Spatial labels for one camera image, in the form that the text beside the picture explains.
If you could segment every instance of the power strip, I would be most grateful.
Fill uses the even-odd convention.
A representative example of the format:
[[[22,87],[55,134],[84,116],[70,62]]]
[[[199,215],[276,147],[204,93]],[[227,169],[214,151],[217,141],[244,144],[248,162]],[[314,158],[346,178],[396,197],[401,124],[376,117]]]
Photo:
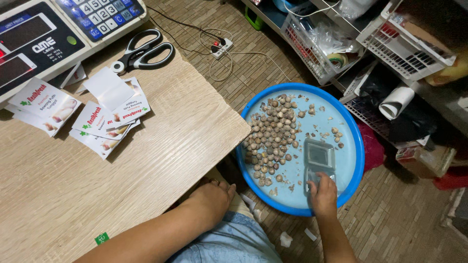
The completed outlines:
[[[216,53],[211,53],[213,57],[217,60],[219,60],[226,51],[229,51],[233,47],[233,42],[227,38],[224,39],[226,41],[226,44],[224,46],[218,46],[219,50]]]

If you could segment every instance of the scale keypad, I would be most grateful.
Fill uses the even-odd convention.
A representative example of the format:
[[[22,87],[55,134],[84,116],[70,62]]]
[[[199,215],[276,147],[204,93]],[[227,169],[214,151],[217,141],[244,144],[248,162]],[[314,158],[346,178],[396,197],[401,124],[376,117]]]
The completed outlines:
[[[143,13],[137,0],[55,0],[93,42]]]

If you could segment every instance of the digital scale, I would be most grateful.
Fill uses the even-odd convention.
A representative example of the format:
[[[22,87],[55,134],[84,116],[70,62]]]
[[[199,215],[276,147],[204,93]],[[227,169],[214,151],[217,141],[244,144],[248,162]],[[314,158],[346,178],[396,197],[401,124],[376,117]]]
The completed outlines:
[[[53,79],[148,18],[141,0],[31,0],[1,14],[0,104],[32,77]]]

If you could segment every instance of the hand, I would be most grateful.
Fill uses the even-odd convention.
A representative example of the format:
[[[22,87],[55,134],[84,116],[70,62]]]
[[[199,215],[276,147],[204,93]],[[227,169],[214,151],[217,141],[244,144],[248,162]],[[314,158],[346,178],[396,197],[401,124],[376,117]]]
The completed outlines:
[[[226,182],[208,182],[204,177],[199,186],[180,206],[190,207],[194,216],[203,218],[205,230],[213,229],[226,214],[234,198],[236,185],[229,186]]]
[[[313,181],[307,181],[310,186],[310,200],[317,218],[336,219],[338,209],[336,208],[336,185],[335,182],[324,172],[315,173],[320,177],[320,186]]]

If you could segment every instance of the wooden table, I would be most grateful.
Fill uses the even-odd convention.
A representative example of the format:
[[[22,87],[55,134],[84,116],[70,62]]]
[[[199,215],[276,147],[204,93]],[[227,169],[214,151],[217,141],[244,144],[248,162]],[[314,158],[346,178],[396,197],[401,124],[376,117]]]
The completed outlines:
[[[134,34],[85,60],[86,74],[120,58]],[[79,112],[49,138],[0,110],[0,262],[77,259],[99,234],[113,237],[163,213],[250,133],[178,51],[162,69],[122,78],[133,76],[152,111],[104,161],[68,135]]]

